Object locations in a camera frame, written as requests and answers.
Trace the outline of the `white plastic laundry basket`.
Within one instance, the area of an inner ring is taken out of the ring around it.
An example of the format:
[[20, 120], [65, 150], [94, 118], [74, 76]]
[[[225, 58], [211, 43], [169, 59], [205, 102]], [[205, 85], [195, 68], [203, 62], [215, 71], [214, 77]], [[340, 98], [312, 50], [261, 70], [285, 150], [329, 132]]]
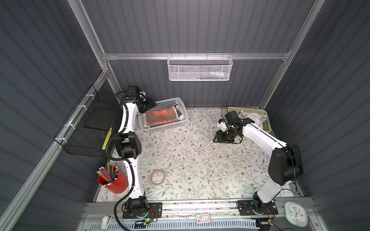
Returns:
[[181, 106], [182, 110], [183, 110], [184, 120], [169, 123], [169, 124], [165, 124], [165, 125], [161, 125], [161, 126], [156, 126], [156, 127], [152, 127], [152, 128], [146, 128], [144, 126], [144, 114], [145, 113], [143, 113], [143, 114], [139, 115], [138, 121], [139, 121], [140, 129], [144, 132], [154, 133], [154, 132], [159, 132], [159, 131], [168, 130], [168, 129], [176, 128], [176, 127], [179, 127], [179, 126], [183, 126], [184, 123], [189, 119], [186, 107], [185, 107], [184, 102], [182, 101], [181, 98], [176, 97], [176, 98], [171, 98], [171, 99], [166, 99], [166, 100], [161, 100], [161, 101], [155, 101], [155, 103], [157, 104], [157, 106], [154, 107], [153, 109], [149, 110], [149, 112], [157, 111], [157, 110], [163, 110], [163, 109], [166, 109], [168, 107], [175, 106], [176, 104], [179, 104]]

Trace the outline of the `orange towel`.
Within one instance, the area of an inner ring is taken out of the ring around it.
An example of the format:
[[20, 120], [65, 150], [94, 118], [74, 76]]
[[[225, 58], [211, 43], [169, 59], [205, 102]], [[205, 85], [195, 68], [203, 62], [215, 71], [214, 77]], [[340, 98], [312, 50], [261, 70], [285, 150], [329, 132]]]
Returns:
[[144, 126], [152, 128], [179, 121], [177, 110], [174, 106], [163, 110], [146, 112], [144, 114]]

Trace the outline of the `green perforated plastic basket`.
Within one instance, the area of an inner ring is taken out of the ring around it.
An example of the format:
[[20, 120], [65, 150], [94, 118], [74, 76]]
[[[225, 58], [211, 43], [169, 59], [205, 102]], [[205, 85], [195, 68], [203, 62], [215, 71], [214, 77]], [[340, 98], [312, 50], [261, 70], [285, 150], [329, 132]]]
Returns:
[[254, 123], [265, 132], [272, 131], [267, 111], [254, 108], [228, 107], [228, 111], [237, 112], [240, 118], [250, 118]]

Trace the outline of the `blue beige Doraemon towel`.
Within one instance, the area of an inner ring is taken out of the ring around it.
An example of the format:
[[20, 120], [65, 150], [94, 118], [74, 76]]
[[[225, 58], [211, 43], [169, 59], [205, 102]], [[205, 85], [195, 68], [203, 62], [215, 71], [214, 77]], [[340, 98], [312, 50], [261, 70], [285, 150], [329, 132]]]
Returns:
[[179, 121], [184, 120], [184, 114], [183, 114], [183, 110], [182, 110], [181, 106], [179, 104], [176, 104], [174, 106], [174, 108], [176, 109], [178, 120]]

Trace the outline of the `white towel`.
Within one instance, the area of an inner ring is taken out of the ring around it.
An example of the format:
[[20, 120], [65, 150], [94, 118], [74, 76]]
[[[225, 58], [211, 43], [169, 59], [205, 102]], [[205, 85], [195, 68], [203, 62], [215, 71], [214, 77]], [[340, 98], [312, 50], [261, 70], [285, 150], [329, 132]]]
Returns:
[[249, 118], [253, 120], [254, 123], [262, 129], [263, 123], [267, 120], [267, 115], [254, 113], [254, 112], [241, 111], [241, 113], [239, 114], [239, 118], [242, 118], [242, 119]]

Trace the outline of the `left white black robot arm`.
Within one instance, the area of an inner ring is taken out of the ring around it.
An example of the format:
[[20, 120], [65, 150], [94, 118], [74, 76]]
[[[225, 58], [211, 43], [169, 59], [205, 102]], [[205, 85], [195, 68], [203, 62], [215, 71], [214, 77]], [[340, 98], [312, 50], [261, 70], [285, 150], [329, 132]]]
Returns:
[[122, 120], [117, 135], [113, 138], [119, 160], [124, 161], [127, 169], [131, 192], [131, 200], [143, 198], [145, 190], [139, 173], [139, 155], [142, 145], [135, 133], [136, 117], [156, 106], [155, 102], [146, 96], [138, 86], [129, 86], [127, 92], [116, 94], [122, 104]]

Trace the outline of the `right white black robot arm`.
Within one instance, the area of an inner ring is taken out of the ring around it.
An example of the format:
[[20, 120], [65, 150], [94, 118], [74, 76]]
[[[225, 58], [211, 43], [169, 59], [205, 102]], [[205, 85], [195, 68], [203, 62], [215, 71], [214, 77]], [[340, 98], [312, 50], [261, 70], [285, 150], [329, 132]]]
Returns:
[[288, 144], [270, 135], [250, 118], [241, 118], [236, 111], [225, 114], [217, 123], [220, 128], [213, 142], [235, 143], [235, 138], [248, 138], [262, 148], [269, 156], [269, 177], [264, 185], [254, 194], [253, 202], [267, 205], [272, 202], [286, 184], [294, 182], [303, 175], [300, 148]]

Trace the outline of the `clear tape roll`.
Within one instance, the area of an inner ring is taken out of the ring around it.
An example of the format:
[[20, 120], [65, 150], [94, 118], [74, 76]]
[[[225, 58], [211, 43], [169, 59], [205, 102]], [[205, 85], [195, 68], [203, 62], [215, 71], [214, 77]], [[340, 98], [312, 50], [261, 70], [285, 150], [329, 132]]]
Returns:
[[150, 183], [153, 186], [162, 186], [166, 181], [166, 173], [162, 169], [154, 170], [149, 178]]

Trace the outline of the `red pencil cup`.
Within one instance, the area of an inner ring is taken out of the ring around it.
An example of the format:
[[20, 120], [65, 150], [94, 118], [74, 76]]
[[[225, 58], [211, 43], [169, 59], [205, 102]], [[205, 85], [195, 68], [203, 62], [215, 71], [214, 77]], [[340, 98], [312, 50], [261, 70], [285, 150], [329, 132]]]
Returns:
[[107, 164], [96, 172], [98, 183], [114, 194], [123, 193], [128, 187], [128, 178], [117, 166]]

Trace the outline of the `red white label card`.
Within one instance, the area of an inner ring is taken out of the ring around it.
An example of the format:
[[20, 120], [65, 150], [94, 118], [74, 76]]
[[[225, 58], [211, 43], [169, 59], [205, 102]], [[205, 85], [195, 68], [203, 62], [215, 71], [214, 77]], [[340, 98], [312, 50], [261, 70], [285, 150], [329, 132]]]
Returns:
[[196, 214], [197, 224], [205, 224], [205, 223], [210, 223], [210, 222], [211, 222], [210, 213]]

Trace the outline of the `white round clock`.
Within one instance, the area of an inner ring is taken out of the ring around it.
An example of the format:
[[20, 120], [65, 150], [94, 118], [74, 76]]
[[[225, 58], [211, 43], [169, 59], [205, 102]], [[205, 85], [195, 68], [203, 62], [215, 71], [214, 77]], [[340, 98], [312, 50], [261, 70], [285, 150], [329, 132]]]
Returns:
[[284, 215], [286, 220], [296, 227], [306, 227], [308, 216], [302, 205], [295, 202], [286, 202], [284, 204]]

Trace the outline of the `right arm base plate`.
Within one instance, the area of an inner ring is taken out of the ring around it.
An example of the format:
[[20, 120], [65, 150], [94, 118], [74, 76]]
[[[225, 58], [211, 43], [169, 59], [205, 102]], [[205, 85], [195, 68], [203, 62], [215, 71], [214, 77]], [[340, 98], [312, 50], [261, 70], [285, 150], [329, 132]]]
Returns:
[[236, 206], [241, 216], [277, 215], [278, 209], [274, 201], [262, 203], [259, 200], [239, 200]]

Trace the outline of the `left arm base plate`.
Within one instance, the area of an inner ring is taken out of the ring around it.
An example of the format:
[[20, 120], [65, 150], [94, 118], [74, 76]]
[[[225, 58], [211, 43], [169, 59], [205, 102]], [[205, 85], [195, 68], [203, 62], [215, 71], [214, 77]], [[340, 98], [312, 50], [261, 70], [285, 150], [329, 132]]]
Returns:
[[148, 208], [129, 207], [126, 203], [122, 206], [123, 219], [134, 218], [161, 218], [163, 203], [148, 203]]

